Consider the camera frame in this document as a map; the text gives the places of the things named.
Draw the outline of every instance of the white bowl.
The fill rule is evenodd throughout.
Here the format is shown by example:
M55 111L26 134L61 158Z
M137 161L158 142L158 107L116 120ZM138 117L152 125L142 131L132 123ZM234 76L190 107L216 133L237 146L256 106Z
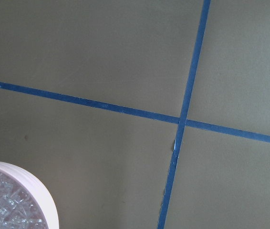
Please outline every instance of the white bowl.
M0 172L25 188L39 205L48 229L59 229L59 218L55 203L45 185L33 174L18 166L0 162Z

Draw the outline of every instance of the round white container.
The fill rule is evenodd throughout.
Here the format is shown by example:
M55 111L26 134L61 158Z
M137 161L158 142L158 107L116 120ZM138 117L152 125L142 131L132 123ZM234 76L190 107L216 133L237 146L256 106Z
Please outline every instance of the round white container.
M41 208L48 229L59 229L59 218L53 198L37 177L23 168L5 162L0 162L0 172L12 178L28 191Z

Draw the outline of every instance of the clear crystals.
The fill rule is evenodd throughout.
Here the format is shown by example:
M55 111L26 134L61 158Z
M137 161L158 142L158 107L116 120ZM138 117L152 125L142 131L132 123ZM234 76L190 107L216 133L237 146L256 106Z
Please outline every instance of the clear crystals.
M0 229L47 229L34 199L21 185L1 172Z

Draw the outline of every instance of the blue tape line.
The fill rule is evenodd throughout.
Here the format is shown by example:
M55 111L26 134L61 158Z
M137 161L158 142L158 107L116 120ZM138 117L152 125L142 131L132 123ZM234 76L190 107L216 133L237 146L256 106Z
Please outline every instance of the blue tape line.
M166 216L168 212L168 206L169 206L172 186L174 182L174 176L175 176L175 172L177 168L178 155L179 155L179 151L180 151L180 147L181 147L181 143L183 139L192 89L193 89L194 80L195 80L196 72L197 72L198 60L199 60L201 47L203 43L203 37L204 37L204 32L205 32L205 27L206 27L206 22L207 22L209 6L210 6L210 0L204 0L202 12L201 12L201 18L200 18L200 22L199 22L199 26L197 30L196 43L195 43L194 51L192 55L191 66L189 70L181 115L180 115L180 119L177 126L175 145L174 145L174 150L173 150L173 154L170 161L165 194L164 194L163 203L162 203L162 207L159 214L157 229L164 229L165 227Z
M70 95L58 94L58 93L43 91L43 90L29 88L29 87L18 86L18 85L14 85L10 83L0 82L0 88L10 90L10 91L20 92L20 93L25 93L25 94L32 94L32 95L36 95L36 96L40 96L44 98L65 101L65 102L69 102L73 104L80 104L80 105L100 108L104 110L124 113L128 115L135 115L139 117L155 119L155 120L168 122L168 123L178 124L178 121L179 121L178 117L173 117L173 116L169 116L165 114L158 114L158 113L154 113L150 111L143 111L143 110L138 110L134 108L118 106L114 104L102 103L102 102L89 100L89 99L83 99L83 98L74 97Z
M257 134L254 132L238 130L238 129L224 127L220 125L213 125L213 124L208 124L208 123L203 123L203 122L187 119L186 126L270 143L269 135Z

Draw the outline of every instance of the blue painter's tape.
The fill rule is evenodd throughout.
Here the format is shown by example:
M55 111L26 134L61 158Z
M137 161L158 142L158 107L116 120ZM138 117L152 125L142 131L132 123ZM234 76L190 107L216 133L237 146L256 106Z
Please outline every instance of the blue painter's tape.
M224 127L220 125L213 125L213 124L202 123L202 122L193 121L193 120L187 120L186 126L270 143L269 135L257 134L254 132L238 130L238 129Z
M10 83L0 82L0 88L10 90L10 91L20 92L20 93L25 93L25 94L32 94L32 95L36 95L36 96L40 96L44 98L65 101L65 102L69 102L73 104L80 104L80 105L100 108L104 110L124 113L128 115L135 115L139 117L155 119L155 120L168 122L168 123L178 124L178 121L179 121L178 117L173 117L173 116L169 116L165 114L158 114L158 113L154 113L150 111L143 111L143 110L138 110L134 108L118 106L114 104L102 103L102 102L89 100L89 99L83 99L83 98L74 97L70 95L58 94L58 93L43 91L43 90L29 88L29 87L18 86L18 85L14 85Z
M194 47L194 51L193 51L193 55L192 55L191 66L190 66L190 70L189 70L189 75L188 75L188 80L187 80L181 115L180 115L179 123L177 126L175 148L173 150L173 154L172 154L171 161L170 161L170 167L169 167L169 172L168 172L168 177L167 177L165 194L164 194L164 198L163 198L163 204L162 204L162 207L160 209L157 229L164 229L164 227L165 227L166 216L167 216L167 212L168 212L168 206L169 206L169 202L170 202L170 196L171 196L174 176L175 176L175 172L176 172L176 168L177 168L178 155L179 155L179 151L181 148L181 143L182 143L184 129L185 129L186 120L187 120L187 114L188 114L189 105L190 105L192 89L193 89L194 80L195 80L196 72L197 72L198 60L199 60L201 47L202 47L202 43L203 43L203 37L204 37L204 32L205 32L205 27L206 27L206 22L207 22L209 6L210 6L210 0L204 0L201 18L200 18L200 22L199 22L199 26L198 26L198 31L197 31L196 43L195 43L195 47Z

